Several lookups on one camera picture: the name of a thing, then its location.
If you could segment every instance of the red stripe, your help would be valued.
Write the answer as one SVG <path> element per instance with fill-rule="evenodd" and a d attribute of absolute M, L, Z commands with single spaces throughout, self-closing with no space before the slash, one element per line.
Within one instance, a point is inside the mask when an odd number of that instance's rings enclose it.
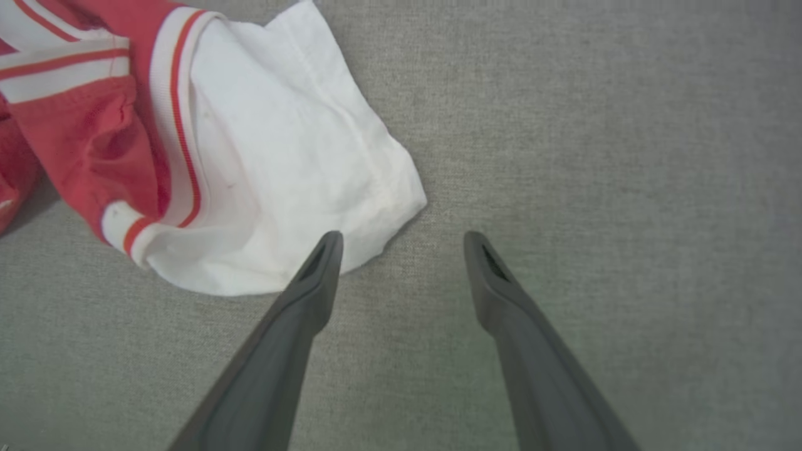
<path fill-rule="evenodd" d="M 195 24 L 195 21 L 205 12 L 206 11 L 204 10 L 198 10 L 195 12 L 195 14 L 189 17 L 189 20 L 187 20 L 187 22 L 184 24 L 184 29 L 181 30 L 181 34 L 178 36 L 176 52 L 172 57 L 172 73 L 170 75 L 172 118 L 175 121 L 176 130 L 178 131 L 178 144 L 181 146 L 181 153 L 184 154 L 184 161 L 186 162 L 187 170 L 189 171 L 189 181 L 192 183 L 192 211 L 190 211 L 186 219 L 184 219 L 184 221 L 178 225 L 181 228 L 192 223 L 192 221 L 194 221 L 197 217 L 198 212 L 201 210 L 201 187 L 198 185 L 195 167 L 192 165 L 192 157 L 189 155 L 189 146 L 187 145 L 187 136 L 186 132 L 184 131 L 184 122 L 181 120 L 181 108 L 178 101 L 178 75 L 181 65 L 181 56 L 184 54 L 184 45 L 187 42 L 189 31 L 192 29 L 192 25 Z"/>
<path fill-rule="evenodd" d="M 131 248 L 134 246 L 134 241 L 136 241 L 136 237 L 140 236 L 142 230 L 145 230 L 145 227 L 151 225 L 156 221 L 153 221 L 149 217 L 141 217 L 134 222 L 128 232 L 125 234 L 125 239 L 123 240 L 123 250 L 125 253 L 128 254 L 128 257 L 131 257 Z"/>
<path fill-rule="evenodd" d="M 61 28 L 58 28 L 56 25 L 53 25 L 52 23 L 48 22 L 47 19 L 37 14 L 37 12 L 32 10 L 30 6 L 28 6 L 23 0 L 14 0 L 14 3 L 17 4 L 19 9 L 22 10 L 22 12 L 25 13 L 25 15 L 34 19 L 39 25 L 47 28 L 52 34 L 59 36 L 61 39 L 64 39 L 69 43 L 78 42 L 78 39 L 75 36 L 69 35 Z"/>
<path fill-rule="evenodd" d="M 26 64 L 23 66 L 9 67 L 0 71 L 0 80 L 20 77 L 23 75 L 38 74 L 39 72 L 52 71 L 73 64 L 96 61 L 98 59 L 109 59 L 118 57 L 128 57 L 127 48 L 116 48 L 111 50 L 93 51 L 89 53 L 79 53 L 77 55 L 63 56 L 62 58 L 42 61 L 41 63 Z"/>

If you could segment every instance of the white fabric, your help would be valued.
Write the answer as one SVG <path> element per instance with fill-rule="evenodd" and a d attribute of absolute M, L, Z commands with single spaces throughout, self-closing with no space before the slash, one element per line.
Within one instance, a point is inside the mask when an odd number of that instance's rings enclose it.
<path fill-rule="evenodd" d="M 128 229 L 142 218 L 142 213 L 134 210 L 125 201 L 116 201 L 106 206 L 100 226 L 106 242 L 120 252 L 125 252 L 125 236 Z"/>
<path fill-rule="evenodd" d="M 200 215 L 187 229 L 150 225 L 132 249 L 169 282 L 279 291 L 328 230 L 343 233 L 342 270 L 353 270 L 426 205 L 312 2 L 265 27 L 212 20 L 191 77 Z"/>

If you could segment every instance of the clothing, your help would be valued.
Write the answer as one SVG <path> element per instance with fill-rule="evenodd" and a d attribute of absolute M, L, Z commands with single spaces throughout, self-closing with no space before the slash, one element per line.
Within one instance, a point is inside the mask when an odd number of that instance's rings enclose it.
<path fill-rule="evenodd" d="M 14 0 L 0 39 L 18 51 L 0 92 L 65 201 L 177 286 L 279 291 L 327 230 L 352 270 L 426 204 L 312 2 L 261 27 L 157 0 Z"/>
<path fill-rule="evenodd" d="M 40 173 L 36 156 L 0 99 L 0 233 L 30 195 Z"/>

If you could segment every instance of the gray fabric surface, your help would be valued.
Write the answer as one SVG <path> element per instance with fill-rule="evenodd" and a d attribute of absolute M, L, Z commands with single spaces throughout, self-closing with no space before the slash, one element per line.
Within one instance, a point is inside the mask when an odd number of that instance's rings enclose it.
<path fill-rule="evenodd" d="M 644 449 L 802 449 L 802 4 L 584 3 L 320 2 L 430 205 L 342 278 L 292 449 L 516 448 L 469 229 Z M 0 444 L 165 449 L 271 301 L 139 272 L 45 184 L 0 238 Z"/>

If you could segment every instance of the red and white striped trim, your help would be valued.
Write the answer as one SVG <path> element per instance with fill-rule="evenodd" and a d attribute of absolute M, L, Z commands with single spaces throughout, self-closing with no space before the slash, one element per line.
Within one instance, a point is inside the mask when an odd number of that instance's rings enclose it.
<path fill-rule="evenodd" d="M 117 201 L 106 207 L 100 225 L 110 245 L 127 254 L 137 265 L 145 266 L 144 252 L 153 234 L 147 234 L 148 239 L 138 238 L 145 238 L 145 230 L 159 225 L 155 220 L 137 213 L 127 202 Z"/>
<path fill-rule="evenodd" d="M 112 38 L 0 56 L 0 91 L 12 104 L 129 73 L 128 40 Z"/>
<path fill-rule="evenodd" d="M 161 222 L 171 226 L 186 227 L 201 218 L 201 200 L 209 198 L 192 125 L 189 73 L 201 32 L 210 21 L 223 17 L 188 6 L 176 8 L 164 20 L 153 49 L 153 111 L 172 179 L 170 205 Z"/>
<path fill-rule="evenodd" d="M 36 0 L 0 0 L 0 39 L 18 51 L 36 51 L 111 36 L 104 29 L 75 28 Z"/>
<path fill-rule="evenodd" d="M 140 266 L 147 265 L 145 252 L 160 230 L 190 226 L 202 216 L 202 199 L 209 198 L 192 125 L 189 74 L 197 40 L 215 18 L 224 16 L 188 6 L 176 8 L 156 38 L 149 81 L 156 125 L 170 165 L 170 205 L 157 222 L 125 202 L 115 202 L 102 220 L 106 240 Z"/>

